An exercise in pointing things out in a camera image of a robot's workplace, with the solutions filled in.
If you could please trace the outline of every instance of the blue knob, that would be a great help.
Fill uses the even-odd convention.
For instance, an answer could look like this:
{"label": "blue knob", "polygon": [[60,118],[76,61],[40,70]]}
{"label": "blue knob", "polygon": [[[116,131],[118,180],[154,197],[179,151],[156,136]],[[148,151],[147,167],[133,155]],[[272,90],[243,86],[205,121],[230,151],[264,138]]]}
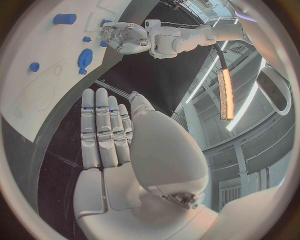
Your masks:
{"label": "blue knob", "polygon": [[105,23],[111,23],[111,22],[112,22],[111,20],[103,19],[102,22],[100,23],[100,27],[103,27],[103,24],[105,24]]}
{"label": "blue knob", "polygon": [[79,69],[79,74],[81,74],[81,75],[86,75],[87,74],[87,70],[85,70],[84,68],[80,68]]}
{"label": "blue knob", "polygon": [[76,14],[57,14],[53,19],[54,24],[73,24],[76,21]]}
{"label": "blue knob", "polygon": [[83,38],[83,41],[89,43],[89,42],[92,41],[92,40],[91,40],[90,37],[85,36],[85,37]]}
{"label": "blue knob", "polygon": [[101,41],[100,46],[105,48],[108,46],[108,44],[106,43],[106,41]]}
{"label": "blue knob", "polygon": [[33,62],[29,66],[30,70],[33,72],[37,72],[40,69],[40,64],[38,62]]}

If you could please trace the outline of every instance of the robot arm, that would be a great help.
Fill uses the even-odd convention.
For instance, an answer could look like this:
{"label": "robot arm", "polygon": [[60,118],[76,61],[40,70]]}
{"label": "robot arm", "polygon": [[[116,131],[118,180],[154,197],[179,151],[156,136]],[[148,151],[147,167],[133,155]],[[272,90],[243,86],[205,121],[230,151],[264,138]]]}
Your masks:
{"label": "robot arm", "polygon": [[161,26],[158,19],[146,20],[143,28],[135,23],[108,22],[103,24],[106,43],[121,54],[145,51],[159,59],[195,49],[198,45],[213,45],[217,41],[242,40],[250,43],[241,24],[216,27],[202,25],[195,29]]}

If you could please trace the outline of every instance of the orange light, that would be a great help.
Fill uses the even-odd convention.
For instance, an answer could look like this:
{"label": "orange light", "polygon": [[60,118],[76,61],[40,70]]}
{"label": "orange light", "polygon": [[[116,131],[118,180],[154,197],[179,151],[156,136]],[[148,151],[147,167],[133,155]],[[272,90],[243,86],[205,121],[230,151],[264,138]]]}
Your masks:
{"label": "orange light", "polygon": [[230,73],[228,69],[223,69],[223,77],[226,92],[226,108],[227,108],[227,120],[234,119],[235,116],[235,103],[234,103],[234,93],[233,86],[230,78]]}

